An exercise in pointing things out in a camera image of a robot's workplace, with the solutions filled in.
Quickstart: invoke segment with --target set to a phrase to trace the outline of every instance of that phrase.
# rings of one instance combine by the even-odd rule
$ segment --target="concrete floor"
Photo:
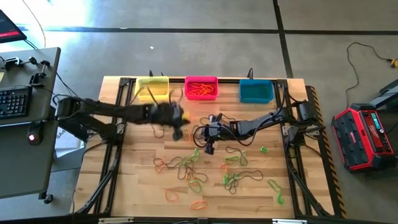
[[[28,39],[42,47],[42,35],[25,6],[20,1],[5,2],[0,0],[0,8],[15,23],[29,26],[25,32]],[[277,28],[272,0],[26,2],[44,27]],[[280,0],[279,6],[285,29],[398,30],[395,0]],[[45,35],[47,47],[62,48],[58,72],[82,97],[97,98],[104,75],[146,75],[150,69],[175,76],[243,77],[253,67],[255,77],[286,77],[277,34],[46,32]],[[345,108],[344,90],[355,84],[354,73],[346,60],[347,46],[358,41],[373,45],[382,57],[398,57],[396,39],[396,35],[286,35],[293,75],[317,88],[325,121]],[[0,52],[28,48],[23,42],[14,42],[1,44]],[[398,70],[380,61],[371,50],[353,46],[350,52],[360,79],[360,85],[350,91],[350,102],[369,101],[380,88],[396,79]],[[55,92],[67,91],[57,82]],[[397,223],[398,170],[390,170],[390,175],[383,178],[347,173],[329,124],[326,130],[348,216]],[[68,213],[77,175],[77,170],[52,173],[49,192],[55,200],[50,205],[43,205],[36,195],[0,200],[0,220]]]

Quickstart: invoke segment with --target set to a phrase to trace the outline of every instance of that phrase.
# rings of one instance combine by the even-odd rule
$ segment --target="black mouse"
[[[43,141],[43,121],[33,121],[27,130],[27,141],[31,146],[37,146]]]

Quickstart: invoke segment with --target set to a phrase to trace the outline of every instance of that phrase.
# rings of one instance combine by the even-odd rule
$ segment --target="wooden table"
[[[104,77],[99,100],[114,103],[118,91],[120,77]],[[290,94],[297,100],[307,98],[302,79],[288,79]],[[171,83],[170,89],[181,88],[183,83]],[[250,105],[239,102],[237,84],[219,84],[219,96],[215,101],[188,101],[184,98],[181,105],[189,111],[191,124],[184,127],[184,133],[191,133],[193,125],[209,114],[224,113],[230,118],[254,119],[277,109],[275,100],[266,105]],[[103,122],[110,123],[111,118],[97,116]],[[155,127],[156,134],[161,129]],[[88,147],[98,144],[99,137],[93,137]],[[318,150],[316,140],[306,138],[309,146]],[[230,174],[243,170],[260,170],[264,174],[262,181],[250,178],[239,181],[236,194],[231,195],[223,187],[223,172],[218,169],[225,157],[225,147],[239,147],[247,151],[248,165],[240,167],[233,164],[229,167]],[[268,149],[267,154],[260,151],[261,146]],[[106,146],[100,146],[84,157],[75,192],[76,208],[80,208],[98,185],[101,166]],[[186,180],[177,178],[177,170],[163,170],[157,174],[153,160],[160,157],[169,160],[175,156],[191,156],[195,148],[189,138],[173,141],[172,130],[166,129],[162,139],[154,137],[150,125],[128,124],[124,138],[122,159],[118,173],[112,216],[124,217],[218,217],[218,218],[293,218],[292,197],[289,189],[287,168],[284,157],[280,126],[259,131],[253,144],[242,147],[235,141],[217,142],[213,156],[200,149],[200,160],[195,164],[197,172],[209,177],[203,184],[200,194],[188,188]],[[328,184],[320,156],[312,150],[301,147],[302,160],[308,188],[313,192],[324,209],[333,213]],[[275,180],[283,189],[284,204],[279,205],[276,192],[267,183]],[[303,198],[298,188],[300,208],[304,211]],[[178,193],[179,199],[168,202],[165,190]],[[190,204],[197,200],[206,200],[208,206],[201,210],[190,209]]]

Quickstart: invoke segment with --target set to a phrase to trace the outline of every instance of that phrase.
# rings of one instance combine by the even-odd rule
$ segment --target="paper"
[[[84,146],[83,141],[79,140],[64,129],[58,128],[57,139],[55,140],[55,153],[57,158],[79,150]]]

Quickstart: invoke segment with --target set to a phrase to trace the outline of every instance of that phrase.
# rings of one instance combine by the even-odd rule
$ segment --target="red power station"
[[[332,127],[344,165],[350,172],[383,170],[397,165],[398,157],[373,105],[352,104],[333,117]]]

